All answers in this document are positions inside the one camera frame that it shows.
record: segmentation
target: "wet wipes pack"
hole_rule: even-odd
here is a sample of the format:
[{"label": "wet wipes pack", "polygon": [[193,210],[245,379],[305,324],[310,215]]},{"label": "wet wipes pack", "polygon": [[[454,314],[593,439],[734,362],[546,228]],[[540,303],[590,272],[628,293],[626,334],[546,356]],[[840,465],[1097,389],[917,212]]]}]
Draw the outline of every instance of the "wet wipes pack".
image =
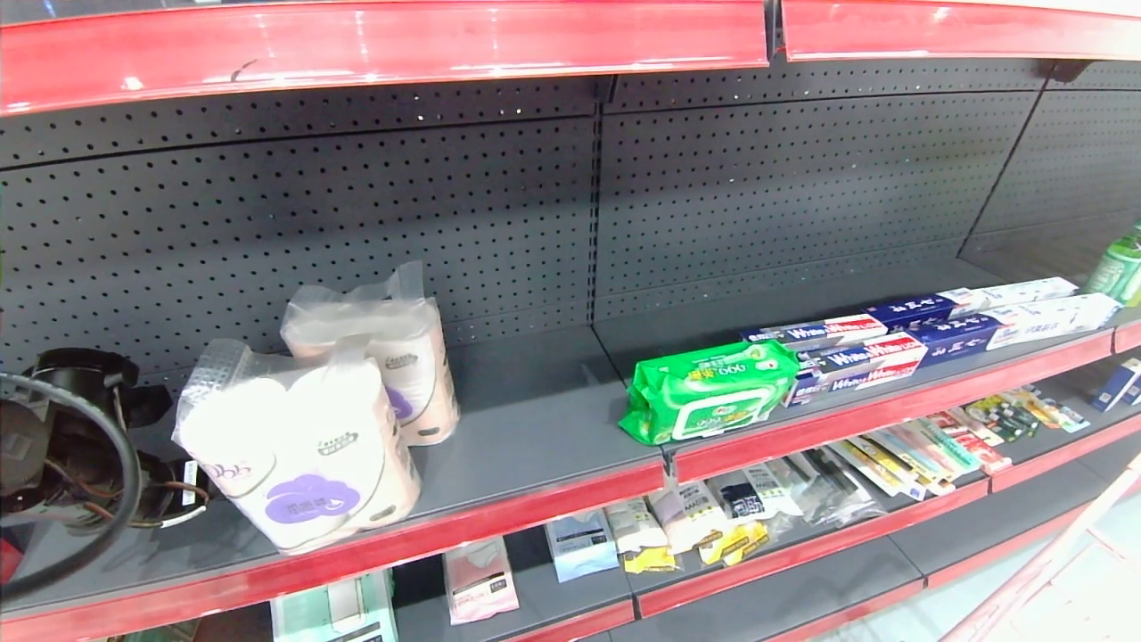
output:
[{"label": "wet wipes pack", "polygon": [[798,371],[796,357],[771,341],[641,361],[618,425],[648,446],[742,429],[768,418]]}]

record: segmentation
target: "toilet paper pack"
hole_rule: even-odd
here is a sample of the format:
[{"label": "toilet paper pack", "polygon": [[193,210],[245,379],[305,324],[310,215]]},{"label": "toilet paper pack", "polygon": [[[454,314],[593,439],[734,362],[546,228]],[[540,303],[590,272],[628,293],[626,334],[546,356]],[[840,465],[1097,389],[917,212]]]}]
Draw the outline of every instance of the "toilet paper pack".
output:
[{"label": "toilet paper pack", "polygon": [[211,342],[172,439],[286,554],[406,518],[420,477],[364,343],[301,364]]},{"label": "toilet paper pack", "polygon": [[367,338],[408,446],[451,437],[460,421],[435,299],[423,293],[423,265],[406,262],[383,283],[340,293],[302,285],[282,319],[282,340],[297,358],[326,355],[345,338]]}]

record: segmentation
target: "toothpaste box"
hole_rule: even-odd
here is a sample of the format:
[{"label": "toothpaste box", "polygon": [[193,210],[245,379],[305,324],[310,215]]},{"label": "toothpaste box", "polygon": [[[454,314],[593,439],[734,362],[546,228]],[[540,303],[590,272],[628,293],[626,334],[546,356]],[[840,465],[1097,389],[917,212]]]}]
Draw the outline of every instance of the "toothpaste box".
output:
[{"label": "toothpaste box", "polygon": [[981,306],[979,309],[1034,302],[1036,300],[1065,298],[1071,295],[1076,291],[1077,285],[1060,276],[1038,278],[1037,281],[1023,281],[1021,283],[1008,283],[1005,285],[994,285],[992,287],[979,287],[974,290],[974,292],[981,296]]},{"label": "toothpaste box", "polygon": [[928,349],[920,368],[986,352],[990,339],[1002,327],[997,318],[987,314],[968,314],[934,324],[923,324],[911,333]]},{"label": "toothpaste box", "polygon": [[867,314],[836,316],[808,324],[754,328],[742,331],[742,341],[760,343],[775,341],[788,350],[804,352],[839,346],[849,346],[888,334],[888,328]]},{"label": "toothpaste box", "polygon": [[914,331],[921,324],[932,323],[932,320],[946,320],[970,314],[977,310],[981,302],[982,296],[977,294],[974,290],[958,287],[922,296],[892,300],[883,304],[873,304],[864,308],[864,311],[887,326],[889,333],[901,333]]},{"label": "toothpaste box", "polygon": [[809,351],[801,356],[801,373],[785,398],[785,406],[808,404],[822,393],[864,390],[909,377],[925,353],[926,347],[907,333]]},{"label": "toothpaste box", "polygon": [[1130,359],[1114,371],[1114,373],[1109,376],[1109,381],[1106,382],[1106,385],[1098,392],[1098,396],[1093,398],[1090,406],[1093,406],[1102,413],[1109,411],[1116,406],[1118,401],[1122,401],[1131,390],[1139,389],[1139,379],[1141,379],[1141,360]]},{"label": "toothpaste box", "polygon": [[986,315],[1003,327],[995,332],[987,350],[1097,331],[1120,307],[1110,296],[1095,292],[988,309]]}]

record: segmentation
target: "white label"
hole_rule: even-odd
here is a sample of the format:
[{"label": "white label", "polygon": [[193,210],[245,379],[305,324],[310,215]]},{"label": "white label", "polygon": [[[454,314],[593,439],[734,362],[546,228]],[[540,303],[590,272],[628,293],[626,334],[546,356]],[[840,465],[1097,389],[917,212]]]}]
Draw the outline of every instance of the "white label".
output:
[{"label": "white label", "polygon": [[[183,464],[183,483],[188,483],[191,486],[199,486],[199,463],[191,460],[186,464]],[[183,491],[183,506],[193,506],[194,498],[197,497],[193,490]]]}]

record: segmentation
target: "perforated metal panel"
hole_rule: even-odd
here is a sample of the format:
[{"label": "perforated metal panel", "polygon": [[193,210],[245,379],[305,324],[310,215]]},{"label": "perforated metal panel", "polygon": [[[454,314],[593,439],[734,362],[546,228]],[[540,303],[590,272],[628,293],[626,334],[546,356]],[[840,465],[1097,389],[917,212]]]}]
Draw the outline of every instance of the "perforated metal panel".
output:
[{"label": "perforated metal panel", "polygon": [[1135,209],[1139,178],[1141,91],[1047,91],[976,230]]},{"label": "perforated metal panel", "polygon": [[590,115],[592,78],[200,96],[0,119],[0,168],[314,135]]},{"label": "perforated metal panel", "polygon": [[1030,92],[608,115],[598,292],[966,235]]},{"label": "perforated metal panel", "polygon": [[1041,60],[860,60],[791,64],[701,73],[629,74],[618,79],[608,113],[953,91],[1037,90]]},{"label": "perforated metal panel", "polygon": [[1126,89],[1141,90],[1141,63],[1099,60],[1074,82],[1051,80],[1047,89]]},{"label": "perforated metal panel", "polygon": [[301,283],[423,259],[452,343],[589,323],[592,119],[314,137],[0,173],[6,363],[59,346],[144,372],[280,350]]}]

